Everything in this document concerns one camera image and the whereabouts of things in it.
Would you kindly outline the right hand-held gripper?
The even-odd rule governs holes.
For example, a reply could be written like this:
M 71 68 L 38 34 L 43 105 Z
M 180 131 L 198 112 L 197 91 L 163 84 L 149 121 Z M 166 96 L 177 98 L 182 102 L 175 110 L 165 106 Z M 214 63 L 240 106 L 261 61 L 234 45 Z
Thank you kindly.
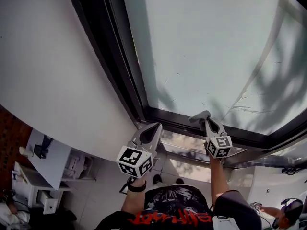
M 215 159 L 226 158 L 229 156 L 232 148 L 231 137 L 227 136 L 224 126 L 208 117 L 207 120 L 201 122 L 201 130 L 205 133 L 206 141 L 205 148 Z

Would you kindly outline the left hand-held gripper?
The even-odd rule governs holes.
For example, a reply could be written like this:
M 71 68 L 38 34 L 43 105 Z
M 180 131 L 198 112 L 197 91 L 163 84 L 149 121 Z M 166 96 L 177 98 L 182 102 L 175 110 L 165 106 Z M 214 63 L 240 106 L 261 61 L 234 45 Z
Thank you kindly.
M 141 178 L 149 172 L 154 166 L 162 131 L 160 123 L 151 123 L 136 131 L 133 141 L 122 146 L 117 156 L 120 171 L 135 178 Z

